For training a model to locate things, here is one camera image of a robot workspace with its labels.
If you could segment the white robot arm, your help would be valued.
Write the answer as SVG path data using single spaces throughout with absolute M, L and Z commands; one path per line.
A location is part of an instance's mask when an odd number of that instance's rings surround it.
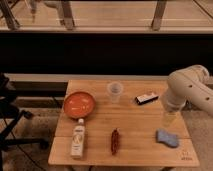
M 179 69 L 168 76 L 167 90 L 160 97 L 164 126 L 172 124 L 187 101 L 213 116 L 213 90 L 206 85 L 209 78 L 209 71 L 202 65 Z

